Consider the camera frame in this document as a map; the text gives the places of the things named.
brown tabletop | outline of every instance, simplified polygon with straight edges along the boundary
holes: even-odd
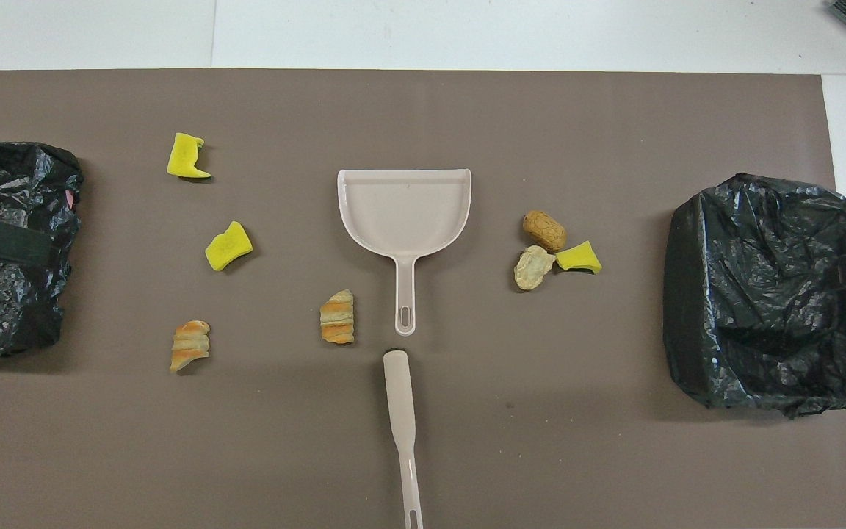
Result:
[[[176,132],[206,141],[192,184]],[[668,376],[671,211],[741,171],[833,186],[813,76],[0,71],[0,140],[87,181],[58,345],[0,361],[0,527],[399,527],[387,348],[410,355],[426,526],[846,526],[846,411],[707,411]],[[466,230],[416,268],[350,239],[342,168],[469,168]],[[597,276],[520,292],[521,216]],[[214,272],[229,222],[255,250]],[[319,305],[356,298],[356,343]],[[211,358],[168,372],[171,336]]]

yellow object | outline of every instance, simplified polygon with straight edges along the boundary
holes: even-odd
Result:
[[[185,178],[211,178],[211,174],[198,170],[198,151],[204,147],[204,140],[192,135],[175,133],[175,145],[168,157],[168,174]]]
[[[211,241],[204,254],[208,257],[208,262],[211,262],[211,268],[219,272],[229,262],[251,251],[253,251],[253,245],[250,244],[250,238],[247,237],[244,227],[241,223],[233,221],[227,231],[217,235]]]
[[[593,245],[590,244],[590,241],[570,248],[570,250],[557,252],[555,255],[557,255],[557,264],[564,270],[582,268],[598,274],[602,269],[602,265],[599,259],[596,258],[596,252],[593,251]]]

pastry piece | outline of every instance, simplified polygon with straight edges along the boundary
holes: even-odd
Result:
[[[596,257],[596,252],[593,251],[593,245],[587,241],[581,245],[557,252],[557,264],[564,270],[573,270],[580,268],[589,270],[594,274],[600,273],[602,265]]]
[[[521,227],[547,251],[561,251],[567,244],[567,230],[543,211],[529,211]]]
[[[211,268],[214,268],[215,271],[221,271],[229,262],[251,251],[253,251],[253,244],[244,231],[244,226],[241,226],[241,223],[237,221],[233,221],[228,226],[227,231],[217,235],[211,241],[208,248],[205,248],[204,254],[208,257]]]
[[[174,373],[193,359],[208,358],[208,327],[203,321],[190,321],[175,329],[172,342],[172,365],[168,371]]]
[[[530,245],[514,267],[514,282],[521,290],[534,290],[543,282],[543,277],[554,267],[553,255],[538,245]]]
[[[332,344],[352,344],[355,341],[355,297],[352,291],[342,290],[325,301],[319,309],[322,339]]]
[[[211,174],[198,170],[198,151],[204,146],[200,137],[184,133],[175,133],[175,144],[168,157],[168,174],[184,178],[211,178]]]

